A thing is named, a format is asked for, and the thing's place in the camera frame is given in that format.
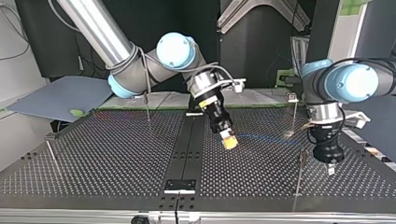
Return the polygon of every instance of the blue joint cover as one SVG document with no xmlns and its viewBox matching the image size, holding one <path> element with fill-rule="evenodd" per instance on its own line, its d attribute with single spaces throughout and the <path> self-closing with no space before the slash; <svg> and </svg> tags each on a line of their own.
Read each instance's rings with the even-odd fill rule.
<svg viewBox="0 0 396 224">
<path fill-rule="evenodd" d="M 325 79 L 325 91 L 344 103 L 361 102 L 371 97 L 379 85 L 376 71 L 365 64 L 350 63 L 332 70 Z"/>
<path fill-rule="evenodd" d="M 157 56 L 167 68 L 184 69 L 195 59 L 195 41 L 179 33 L 164 35 L 157 44 Z"/>
<path fill-rule="evenodd" d="M 306 63 L 303 66 L 303 71 L 301 73 L 301 76 L 304 77 L 308 74 L 311 74 L 312 72 L 318 71 L 319 69 L 325 68 L 325 67 L 329 67 L 330 65 L 332 65 L 332 60 L 330 59 L 323 59 L 320 61 L 316 61 L 313 63 Z"/>
<path fill-rule="evenodd" d="M 139 95 L 139 93 L 134 93 L 123 88 L 113 75 L 110 75 L 107 81 L 111 90 L 120 98 L 126 99 Z"/>
</svg>

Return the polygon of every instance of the table surface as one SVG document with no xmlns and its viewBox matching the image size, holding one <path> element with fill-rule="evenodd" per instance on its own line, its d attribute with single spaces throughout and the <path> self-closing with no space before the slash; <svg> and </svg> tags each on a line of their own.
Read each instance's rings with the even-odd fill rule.
<svg viewBox="0 0 396 224">
<path fill-rule="evenodd" d="M 346 159 L 328 176 L 309 153 L 296 196 L 300 127 L 293 106 L 229 109 L 239 146 L 225 150 L 207 117 L 183 110 L 103 110 L 0 173 L 0 208 L 200 212 L 396 213 L 396 174 L 343 134 Z M 165 194 L 194 180 L 194 194 Z"/>
</svg>

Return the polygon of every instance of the robotic arm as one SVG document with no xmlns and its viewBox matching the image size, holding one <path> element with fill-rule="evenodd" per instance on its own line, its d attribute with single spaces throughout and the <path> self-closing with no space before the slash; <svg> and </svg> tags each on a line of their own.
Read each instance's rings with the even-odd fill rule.
<svg viewBox="0 0 396 224">
<path fill-rule="evenodd" d="M 142 94 L 177 73 L 182 73 L 195 102 L 206 112 L 213 133 L 220 133 L 223 144 L 237 145 L 233 122 L 224 109 L 221 88 L 233 85 L 242 91 L 244 80 L 233 79 L 217 65 L 206 64 L 195 41 L 178 33 L 164 35 L 157 48 L 145 54 L 130 42 L 101 0 L 58 0 L 77 28 L 110 70 L 108 83 L 121 98 Z M 229 79 L 219 78 L 222 70 Z"/>
<path fill-rule="evenodd" d="M 322 60 L 308 63 L 302 79 L 314 157 L 325 163 L 344 159 L 338 135 L 346 120 L 341 104 L 357 103 L 373 96 L 396 93 L 396 62 L 377 59 Z"/>
</svg>

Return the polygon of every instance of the white panel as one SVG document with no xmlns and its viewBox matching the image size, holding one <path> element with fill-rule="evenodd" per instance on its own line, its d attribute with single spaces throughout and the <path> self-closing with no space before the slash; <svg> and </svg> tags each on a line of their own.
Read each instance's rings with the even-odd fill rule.
<svg viewBox="0 0 396 224">
<path fill-rule="evenodd" d="M 0 119 L 0 171 L 44 142 L 50 120 L 21 114 Z"/>
<path fill-rule="evenodd" d="M 13 0 L 0 0 L 15 7 Z M 11 18 L 14 25 L 19 29 L 15 16 L 8 10 L 3 9 Z M 0 15 L 0 58 L 13 56 L 23 52 L 26 48 L 24 42 L 12 30 L 6 19 Z M 22 95 L 26 92 L 35 91 L 45 85 L 44 78 L 41 77 L 35 62 L 35 57 L 29 49 L 21 57 L 0 61 L 1 82 L 0 82 L 0 102 Z"/>
<path fill-rule="evenodd" d="M 15 7 L 13 0 L 0 2 Z M 3 11 L 20 29 L 15 16 L 6 9 Z M 15 34 L 3 15 L 0 15 L 0 59 L 19 54 L 26 46 L 26 42 Z M 0 109 L 46 84 L 45 79 L 40 76 L 30 49 L 21 57 L 0 61 L 0 77 Z M 0 112 L 0 170 L 38 147 L 44 142 L 44 136 L 50 132 L 48 119 Z"/>
</svg>

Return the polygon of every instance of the yellow sponge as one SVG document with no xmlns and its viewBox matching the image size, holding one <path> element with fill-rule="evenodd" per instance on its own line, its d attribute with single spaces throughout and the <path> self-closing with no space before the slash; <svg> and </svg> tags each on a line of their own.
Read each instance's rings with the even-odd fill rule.
<svg viewBox="0 0 396 224">
<path fill-rule="evenodd" d="M 236 140 L 235 136 L 230 136 L 230 137 L 224 138 L 223 145 L 224 145 L 225 149 L 233 149 L 238 145 L 238 140 Z"/>
</svg>

